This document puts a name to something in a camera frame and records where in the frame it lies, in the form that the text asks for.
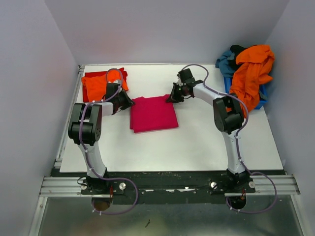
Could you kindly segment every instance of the black cloth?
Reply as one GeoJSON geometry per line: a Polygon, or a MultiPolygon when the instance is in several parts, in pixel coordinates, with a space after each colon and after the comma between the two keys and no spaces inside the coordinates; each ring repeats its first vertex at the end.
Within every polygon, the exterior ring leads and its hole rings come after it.
{"type": "Polygon", "coordinates": [[[235,54],[235,57],[234,57],[234,60],[229,60],[228,65],[229,65],[233,70],[237,71],[238,68],[241,67],[241,65],[237,65],[237,64],[236,64],[236,58],[237,58],[237,56],[238,56],[242,51],[244,51],[245,49],[246,49],[246,48],[244,48],[244,47],[242,47],[242,46],[240,46],[240,45],[232,45],[232,46],[230,47],[230,51],[235,54]]]}

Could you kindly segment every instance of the pink folded cloth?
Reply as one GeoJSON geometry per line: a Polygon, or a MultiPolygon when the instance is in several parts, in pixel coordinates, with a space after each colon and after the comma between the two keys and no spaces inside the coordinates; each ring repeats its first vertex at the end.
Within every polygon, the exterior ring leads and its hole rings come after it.
{"type": "Polygon", "coordinates": [[[130,129],[135,133],[177,128],[173,103],[166,103],[169,95],[161,97],[138,97],[130,111],[130,129]]]}

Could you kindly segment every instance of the gray wall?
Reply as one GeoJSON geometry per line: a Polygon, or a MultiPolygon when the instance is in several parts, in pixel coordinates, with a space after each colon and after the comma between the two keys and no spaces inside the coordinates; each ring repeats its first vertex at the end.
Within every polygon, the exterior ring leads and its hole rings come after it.
{"type": "Polygon", "coordinates": [[[0,234],[28,235],[77,66],[43,0],[2,1],[0,35],[0,234]]]}
{"type": "Polygon", "coordinates": [[[266,106],[285,169],[315,222],[315,1],[291,0],[267,40],[276,55],[266,106]]]}
{"type": "Polygon", "coordinates": [[[80,64],[214,63],[266,41],[288,0],[46,0],[80,64]]]}

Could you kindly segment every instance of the white tabletop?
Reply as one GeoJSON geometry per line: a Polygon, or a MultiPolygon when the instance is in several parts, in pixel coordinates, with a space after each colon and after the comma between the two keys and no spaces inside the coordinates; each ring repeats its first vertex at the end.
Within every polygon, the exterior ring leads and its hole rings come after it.
{"type": "MultiPolygon", "coordinates": [[[[169,94],[177,73],[185,65],[98,65],[85,66],[84,72],[124,67],[128,72],[130,98],[169,94]]],[[[207,84],[224,91],[223,77],[213,65],[207,84]]],[[[192,66],[196,80],[206,73],[192,66]]],[[[82,102],[82,84],[77,97],[82,102]]],[[[214,124],[213,108],[200,99],[174,104],[179,128],[134,134],[129,128],[130,109],[103,117],[99,148],[110,172],[218,171],[226,170],[227,155],[222,134],[214,124]]],[[[263,108],[250,113],[242,131],[243,159],[251,170],[282,170],[280,157],[263,108]]],[[[68,138],[62,153],[60,172],[86,172],[79,147],[68,138]]]]}

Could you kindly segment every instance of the orange cloth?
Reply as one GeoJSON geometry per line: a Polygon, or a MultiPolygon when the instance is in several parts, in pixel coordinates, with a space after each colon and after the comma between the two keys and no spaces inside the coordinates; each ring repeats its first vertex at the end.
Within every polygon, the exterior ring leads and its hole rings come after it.
{"type": "Polygon", "coordinates": [[[268,75],[275,56],[268,45],[257,45],[242,51],[236,58],[236,64],[242,64],[234,73],[230,93],[237,94],[247,106],[248,112],[259,103],[259,85],[272,80],[268,75]]]}
{"type": "MultiPolygon", "coordinates": [[[[120,73],[116,70],[111,70],[107,75],[108,82],[115,82],[116,80],[123,81],[123,89],[128,90],[128,86],[125,80],[121,78],[120,73]]],[[[83,86],[86,86],[88,91],[89,102],[100,101],[106,94],[106,75],[96,76],[92,78],[82,77],[81,79],[83,86]]]]}

